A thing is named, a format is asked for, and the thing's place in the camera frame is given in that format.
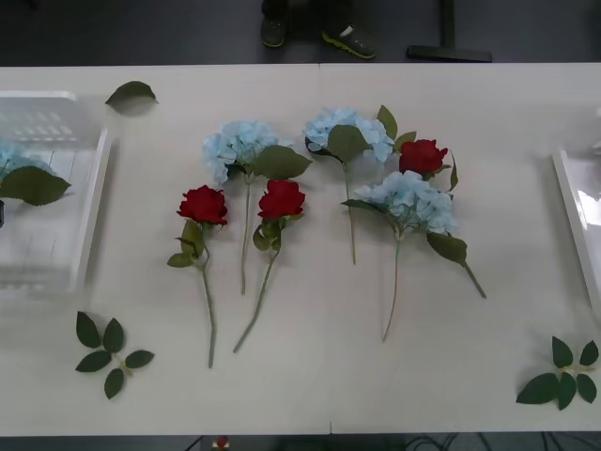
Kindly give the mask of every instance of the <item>rose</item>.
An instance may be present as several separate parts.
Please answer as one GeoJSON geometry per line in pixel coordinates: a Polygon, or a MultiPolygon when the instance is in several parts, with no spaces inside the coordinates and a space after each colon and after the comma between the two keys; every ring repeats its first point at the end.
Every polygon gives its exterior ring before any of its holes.
{"type": "Polygon", "coordinates": [[[398,169],[401,172],[413,171],[421,174],[433,174],[442,167],[442,159],[448,149],[436,147],[436,139],[418,139],[415,142],[403,143],[398,169]]]}
{"type": "Polygon", "coordinates": [[[224,216],[227,214],[225,197],[221,191],[215,191],[207,185],[184,194],[186,200],[179,205],[177,214],[190,218],[197,223],[227,224],[224,216]]]}
{"type": "Polygon", "coordinates": [[[281,218],[302,213],[304,194],[299,191],[299,184],[294,181],[270,180],[267,192],[259,200],[262,218],[281,218]]]}

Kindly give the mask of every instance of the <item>shoe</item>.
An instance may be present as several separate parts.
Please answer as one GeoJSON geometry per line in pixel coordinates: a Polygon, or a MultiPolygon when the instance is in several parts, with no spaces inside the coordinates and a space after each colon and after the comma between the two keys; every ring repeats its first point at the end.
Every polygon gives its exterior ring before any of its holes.
{"type": "Polygon", "coordinates": [[[376,46],[372,39],[362,30],[353,27],[348,35],[334,37],[325,31],[321,32],[323,40],[340,49],[346,50],[350,54],[354,54],[359,58],[371,59],[376,56],[376,46]]]}
{"type": "Polygon", "coordinates": [[[284,45],[286,23],[287,18],[264,18],[261,24],[261,39],[263,39],[263,43],[272,49],[282,47],[284,45]]]}

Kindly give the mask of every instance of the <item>blue hydrangea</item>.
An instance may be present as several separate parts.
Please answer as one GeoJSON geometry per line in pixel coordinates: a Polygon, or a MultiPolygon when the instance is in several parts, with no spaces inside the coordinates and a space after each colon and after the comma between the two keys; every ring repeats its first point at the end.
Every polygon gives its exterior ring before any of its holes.
{"type": "Polygon", "coordinates": [[[26,166],[35,166],[53,174],[51,167],[40,157],[27,157],[22,146],[0,138],[0,181],[15,169],[26,166]]]}
{"type": "Polygon", "coordinates": [[[405,228],[437,233],[453,233],[457,229],[451,197],[415,172],[393,172],[379,185],[359,188],[355,195],[389,211],[405,228]]]}
{"type": "Polygon", "coordinates": [[[290,146],[290,141],[279,140],[270,126],[256,120],[238,120],[222,126],[219,133],[203,141],[204,161],[215,182],[227,181],[226,164],[253,165],[261,151],[276,144],[290,146]]]}
{"type": "Polygon", "coordinates": [[[365,141],[373,148],[373,151],[367,150],[366,155],[375,157],[378,162],[386,163],[393,154],[394,141],[386,134],[384,124],[377,119],[364,119],[352,108],[326,108],[316,120],[307,122],[304,134],[311,141],[309,150],[317,152],[325,148],[331,129],[336,125],[353,125],[361,130],[365,141]]]}

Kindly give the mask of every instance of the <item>green leaf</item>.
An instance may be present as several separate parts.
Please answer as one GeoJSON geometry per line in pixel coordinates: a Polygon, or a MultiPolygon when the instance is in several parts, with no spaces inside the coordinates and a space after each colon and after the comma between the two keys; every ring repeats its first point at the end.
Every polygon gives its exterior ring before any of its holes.
{"type": "Polygon", "coordinates": [[[453,171],[451,171],[451,188],[449,189],[449,192],[451,192],[459,182],[459,177],[457,176],[457,163],[455,163],[455,156],[452,152],[451,157],[453,158],[453,171]]]}
{"type": "Polygon", "coordinates": [[[555,373],[545,373],[536,376],[526,384],[517,395],[518,404],[545,404],[555,399],[559,394],[560,382],[555,373]]]}
{"type": "Polygon", "coordinates": [[[556,336],[553,337],[553,363],[558,368],[565,368],[574,363],[570,348],[556,336]]]}
{"type": "Polygon", "coordinates": [[[394,119],[394,116],[390,110],[384,105],[380,106],[377,119],[384,124],[386,134],[394,139],[396,137],[396,133],[398,132],[398,125],[396,125],[396,119],[394,119]]]}
{"type": "Polygon", "coordinates": [[[578,383],[578,392],[589,404],[593,404],[594,399],[597,397],[597,387],[594,386],[594,382],[586,374],[578,374],[576,376],[576,382],[578,383]]]}
{"type": "Polygon", "coordinates": [[[125,359],[125,366],[130,369],[141,368],[148,365],[154,354],[148,350],[136,350],[128,355],[125,359]]]}
{"type": "Polygon", "coordinates": [[[594,341],[589,342],[582,350],[580,354],[580,364],[590,366],[594,364],[599,358],[599,349],[594,341]]]}
{"type": "Polygon", "coordinates": [[[172,268],[188,268],[192,264],[192,258],[187,254],[173,254],[167,261],[172,268]]]}
{"type": "Polygon", "coordinates": [[[111,319],[104,329],[102,345],[109,352],[119,352],[123,348],[124,334],[119,321],[111,319]]]}
{"type": "Polygon", "coordinates": [[[20,199],[30,205],[46,205],[60,199],[71,186],[60,177],[34,166],[10,172],[0,184],[0,197],[20,199]]]}
{"type": "Polygon", "coordinates": [[[205,239],[203,231],[194,221],[187,220],[183,231],[181,232],[181,252],[188,256],[199,258],[205,251],[205,239]]]}
{"type": "Polygon", "coordinates": [[[127,82],[125,85],[121,85],[105,103],[119,113],[123,113],[134,99],[149,99],[158,103],[157,96],[152,92],[150,86],[138,81],[127,82]]]}
{"type": "Polygon", "coordinates": [[[434,232],[428,232],[426,238],[432,249],[441,257],[465,266],[468,257],[468,245],[463,240],[434,232]]]}
{"type": "Polygon", "coordinates": [[[75,368],[80,373],[93,373],[103,369],[111,362],[111,353],[107,350],[95,350],[86,357],[75,368]]]}
{"type": "Polygon", "coordinates": [[[75,325],[77,338],[82,342],[82,345],[95,349],[100,346],[100,334],[96,328],[96,324],[91,317],[84,312],[77,312],[77,323],[75,325]]]}
{"type": "Polygon", "coordinates": [[[328,151],[344,163],[348,164],[364,151],[371,148],[365,141],[361,131],[352,125],[336,125],[331,129],[328,139],[328,151]]]}
{"type": "Polygon", "coordinates": [[[269,146],[254,160],[254,172],[270,180],[293,179],[306,171],[311,163],[291,148],[269,146]]]}
{"type": "Polygon", "coordinates": [[[398,138],[396,138],[396,142],[394,143],[394,150],[396,150],[397,152],[400,153],[401,147],[405,143],[412,143],[413,141],[415,141],[416,137],[417,137],[417,132],[408,132],[408,133],[401,134],[398,138]]]}
{"type": "Polygon", "coordinates": [[[104,394],[107,398],[111,399],[121,391],[124,379],[125,375],[121,368],[115,368],[109,373],[106,377],[106,381],[104,381],[104,394]]]}
{"type": "Polygon", "coordinates": [[[259,225],[253,234],[253,243],[259,251],[267,251],[270,248],[270,241],[261,235],[261,226],[259,225]]]}
{"type": "Polygon", "coordinates": [[[572,399],[574,399],[574,395],[576,394],[576,380],[571,374],[563,372],[560,377],[559,387],[557,401],[560,411],[562,411],[569,406],[572,399]]]}

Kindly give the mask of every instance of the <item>table surface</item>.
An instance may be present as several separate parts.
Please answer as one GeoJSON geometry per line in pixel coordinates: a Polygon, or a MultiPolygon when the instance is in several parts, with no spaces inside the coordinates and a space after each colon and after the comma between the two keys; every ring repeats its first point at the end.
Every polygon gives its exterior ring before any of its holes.
{"type": "MultiPolygon", "coordinates": [[[[551,337],[599,340],[550,154],[571,124],[594,118],[601,65],[305,65],[2,69],[1,89],[66,89],[101,105],[138,79],[159,98],[119,117],[89,267],[76,299],[2,305],[0,435],[298,434],[600,429],[601,403],[515,403],[552,369],[551,337]],[[182,227],[186,190],[209,183],[202,139],[228,120],[268,121],[302,150],[322,106],[366,116],[384,103],[400,132],[436,138],[457,159],[458,236],[488,299],[421,237],[402,248],[398,306],[393,240],[358,214],[350,261],[345,189],[334,162],[299,182],[306,216],[285,231],[261,317],[238,355],[266,259],[253,246],[239,294],[243,196],[225,186],[229,225],[210,242],[218,319],[206,368],[208,319],[192,270],[165,265],[182,227]],[[112,401],[85,355],[75,312],[117,318],[125,352],[156,353],[112,401]]],[[[263,191],[254,186],[254,202],[263,191]]],[[[596,381],[599,377],[593,373],[596,381]]]]}

